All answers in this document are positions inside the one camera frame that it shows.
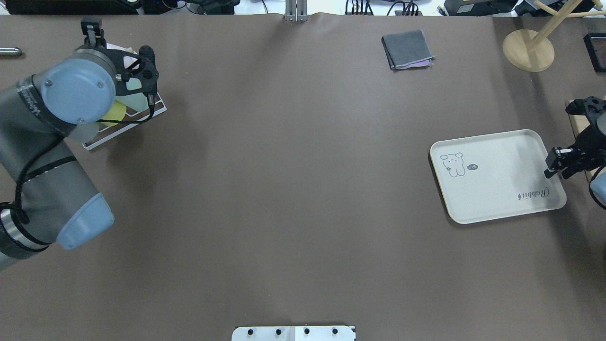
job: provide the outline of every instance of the silver metal bracket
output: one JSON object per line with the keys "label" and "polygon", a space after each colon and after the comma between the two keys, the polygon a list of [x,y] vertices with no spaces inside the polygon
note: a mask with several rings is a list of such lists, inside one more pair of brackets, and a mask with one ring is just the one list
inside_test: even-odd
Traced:
{"label": "silver metal bracket", "polygon": [[307,21],[307,0],[286,0],[286,21]]}

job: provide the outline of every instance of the table surface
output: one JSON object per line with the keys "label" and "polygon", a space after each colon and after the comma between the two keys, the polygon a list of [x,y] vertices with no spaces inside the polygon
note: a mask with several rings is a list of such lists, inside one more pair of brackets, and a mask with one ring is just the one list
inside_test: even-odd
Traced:
{"label": "table surface", "polygon": [[[359,340],[604,340],[606,214],[583,175],[560,210],[459,225],[428,159],[435,141],[516,129],[570,144],[566,100],[604,95],[582,40],[602,19],[566,20],[541,73],[501,42],[546,19],[103,20],[108,41],[155,48],[168,112],[93,152],[70,142],[116,223],[0,274],[3,341],[306,323]],[[381,36],[414,29],[434,66],[391,71]],[[0,32],[25,53],[0,59],[2,88],[82,40],[77,17],[8,16]]]}

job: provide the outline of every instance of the white bracket with holes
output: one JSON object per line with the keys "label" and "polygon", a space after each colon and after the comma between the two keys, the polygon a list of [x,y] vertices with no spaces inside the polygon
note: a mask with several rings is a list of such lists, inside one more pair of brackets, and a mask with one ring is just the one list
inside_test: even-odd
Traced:
{"label": "white bracket with holes", "polygon": [[238,327],[233,331],[231,341],[356,341],[356,327]]}

